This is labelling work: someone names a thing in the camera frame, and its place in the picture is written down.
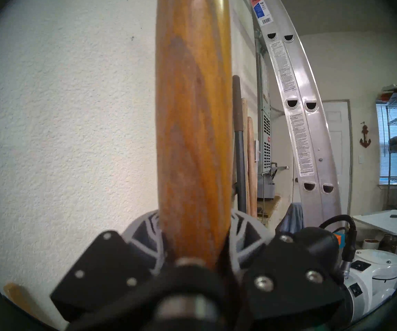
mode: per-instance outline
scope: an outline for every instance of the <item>ladder label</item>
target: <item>ladder label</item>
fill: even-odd
[[[278,72],[280,73],[280,81],[284,92],[294,91],[297,89],[297,83],[293,75],[292,66],[284,47],[283,41],[278,40],[269,45],[275,61],[278,65]]]
[[[267,8],[264,0],[250,0],[252,7],[254,8],[255,15],[257,15],[260,26],[267,25],[273,21],[272,16]]]
[[[312,162],[312,150],[308,140],[308,130],[306,123],[304,123],[303,113],[290,115],[289,119],[295,139],[295,150],[300,176],[314,175],[315,170]]]

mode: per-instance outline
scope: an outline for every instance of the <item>black cable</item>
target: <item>black cable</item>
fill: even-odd
[[[329,218],[328,220],[324,221],[323,223],[321,223],[321,225],[319,226],[319,228],[321,229],[325,229],[326,226],[333,224],[335,222],[348,222],[349,223],[349,228],[353,229],[356,231],[357,227],[355,226],[355,222],[352,219],[351,216],[347,215],[347,214],[340,214],[338,216]]]
[[[341,253],[341,258],[343,259],[343,261],[352,262],[355,257],[355,241],[357,239],[357,227],[352,217],[347,214],[340,214],[324,221],[323,223],[321,223],[319,228],[324,229],[330,224],[342,221],[349,223],[349,230],[347,230],[345,235],[345,245],[343,248],[343,252]]]
[[[332,231],[332,233],[337,233],[340,230],[346,230],[346,227],[345,226],[339,227],[338,229],[335,229],[335,231]]]

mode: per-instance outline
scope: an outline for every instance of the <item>blue towel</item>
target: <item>blue towel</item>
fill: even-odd
[[[291,203],[287,209],[286,216],[275,228],[275,233],[296,233],[304,228],[303,209],[301,203]]]

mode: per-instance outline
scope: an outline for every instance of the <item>textured white wall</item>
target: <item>textured white wall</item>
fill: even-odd
[[[12,0],[0,15],[0,289],[48,298],[98,233],[157,208],[157,0]]]

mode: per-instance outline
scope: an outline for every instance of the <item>wooden pole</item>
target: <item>wooden pole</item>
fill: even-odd
[[[233,165],[228,0],[158,0],[157,174],[171,259],[213,269],[230,226]]]
[[[251,200],[251,216],[257,218],[257,164],[255,163],[254,123],[248,117],[248,178]]]

